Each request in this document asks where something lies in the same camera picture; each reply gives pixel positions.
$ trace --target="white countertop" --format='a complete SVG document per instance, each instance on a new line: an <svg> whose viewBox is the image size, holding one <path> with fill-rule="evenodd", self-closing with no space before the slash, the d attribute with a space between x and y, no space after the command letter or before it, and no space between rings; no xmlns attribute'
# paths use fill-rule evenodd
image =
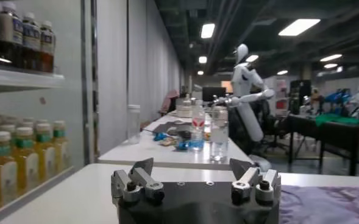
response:
<svg viewBox="0 0 359 224"><path fill-rule="evenodd" d="M210 161L210 143L205 142L204 149L200 152L191 150L178 151L174 146L164 147L158 142L153 141L154 135L150 132L160 124L181 119L190 122L190 118L179 118L174 116L164 116L159 120L148 125L141 132L139 144L129 145L126 141L121 145L111 149L98 158L99 163L106 164L125 164L133 165L136 161L141 161L153 157L155 166L176 167L189 169L216 169L230 170L229 159L234 158L242 161L252 160L231 140L228 143L227 160L223 163ZM205 122L205 129L210 128L210 119Z"/></svg>
<svg viewBox="0 0 359 224"><path fill-rule="evenodd" d="M2 224L113 224L118 223L112 205L110 176L131 166L90 164L26 204ZM359 187L359 177L281 173L283 185ZM231 171L154 167L152 177L162 182L233 181Z"/></svg>

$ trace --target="shelf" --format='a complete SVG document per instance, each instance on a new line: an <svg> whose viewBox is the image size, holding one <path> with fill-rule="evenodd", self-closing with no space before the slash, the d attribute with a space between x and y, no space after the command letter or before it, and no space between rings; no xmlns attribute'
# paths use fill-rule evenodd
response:
<svg viewBox="0 0 359 224"><path fill-rule="evenodd" d="M64 76L57 74L30 74L0 69L0 93L32 89L61 88Z"/></svg>
<svg viewBox="0 0 359 224"><path fill-rule="evenodd" d="M11 213L15 212L19 208L23 207L24 205L28 204L28 202L34 200L35 198L39 197L41 194L49 190L50 188L54 187L55 185L59 184L64 179L68 178L74 173L74 167L70 167L63 172L59 173L58 175L52 177L51 179L45 181L43 184L39 185L35 189L32 189L28 193L18 197L14 201L10 202L9 204L0 208L0 221L10 215Z"/></svg>

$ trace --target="white bottle cap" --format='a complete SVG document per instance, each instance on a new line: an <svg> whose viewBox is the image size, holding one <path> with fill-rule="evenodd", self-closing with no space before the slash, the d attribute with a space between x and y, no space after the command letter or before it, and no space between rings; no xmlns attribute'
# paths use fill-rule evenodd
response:
<svg viewBox="0 0 359 224"><path fill-rule="evenodd" d="M7 131L0 131L0 142L11 140L10 133Z"/></svg>
<svg viewBox="0 0 359 224"><path fill-rule="evenodd" d="M33 134L33 128L21 127L16 129L16 135L18 136L30 136Z"/></svg>
<svg viewBox="0 0 359 224"><path fill-rule="evenodd" d="M23 119L24 122L34 122L34 117L25 117Z"/></svg>
<svg viewBox="0 0 359 224"><path fill-rule="evenodd" d="M8 131L10 133L14 133L15 132L15 125L13 124L4 124L0 126L0 130L1 131Z"/></svg>
<svg viewBox="0 0 359 224"><path fill-rule="evenodd" d="M10 2L10 1L3 2L2 6L3 6L4 9L11 9L13 11L16 10L14 2Z"/></svg>
<svg viewBox="0 0 359 224"><path fill-rule="evenodd" d="M65 121L55 121L53 122L54 129L62 129L65 127Z"/></svg>
<svg viewBox="0 0 359 224"><path fill-rule="evenodd" d="M49 28L52 28L52 23L50 21L46 20L46 21L43 21L43 26L47 26Z"/></svg>
<svg viewBox="0 0 359 224"><path fill-rule="evenodd" d="M38 124L48 123L48 120L40 119L37 121Z"/></svg>
<svg viewBox="0 0 359 224"><path fill-rule="evenodd" d="M37 124L37 131L51 131L51 125L48 123Z"/></svg>
<svg viewBox="0 0 359 224"><path fill-rule="evenodd" d="M34 14L32 12L25 13L25 15L23 17L27 18L27 19L34 20Z"/></svg>

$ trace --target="small object on table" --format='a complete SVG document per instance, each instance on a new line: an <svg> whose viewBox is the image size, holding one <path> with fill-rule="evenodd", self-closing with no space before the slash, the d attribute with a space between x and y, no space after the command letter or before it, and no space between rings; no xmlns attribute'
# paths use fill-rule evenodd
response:
<svg viewBox="0 0 359 224"><path fill-rule="evenodd" d="M154 141L157 142L165 138L167 138L167 135L165 133L157 133L154 137Z"/></svg>

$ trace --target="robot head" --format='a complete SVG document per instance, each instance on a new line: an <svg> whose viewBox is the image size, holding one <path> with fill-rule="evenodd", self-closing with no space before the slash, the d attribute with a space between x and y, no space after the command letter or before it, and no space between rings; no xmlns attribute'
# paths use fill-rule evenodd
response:
<svg viewBox="0 0 359 224"><path fill-rule="evenodd" d="M247 56L248 54L248 47L245 44L241 44L238 46L236 51L236 64L240 63L242 59Z"/></svg>

